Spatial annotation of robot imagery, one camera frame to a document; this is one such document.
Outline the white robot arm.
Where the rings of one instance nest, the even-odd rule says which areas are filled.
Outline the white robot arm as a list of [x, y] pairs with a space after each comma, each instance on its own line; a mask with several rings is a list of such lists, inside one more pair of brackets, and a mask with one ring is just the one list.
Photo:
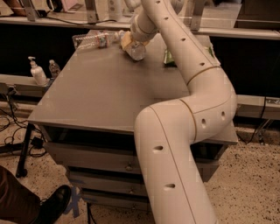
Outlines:
[[136, 117], [134, 138], [156, 224], [218, 224], [191, 152], [192, 144], [221, 133], [237, 108], [234, 87], [219, 61], [179, 19], [172, 0], [141, 0], [131, 24], [134, 40], [160, 34], [189, 90]]

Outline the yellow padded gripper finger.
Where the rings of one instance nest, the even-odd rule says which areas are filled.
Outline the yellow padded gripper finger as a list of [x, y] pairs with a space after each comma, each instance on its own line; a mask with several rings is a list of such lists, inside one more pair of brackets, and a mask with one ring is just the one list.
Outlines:
[[133, 38], [131, 37], [131, 32], [126, 31], [121, 38], [121, 47], [122, 49], [125, 49], [127, 46], [129, 46], [133, 42]]

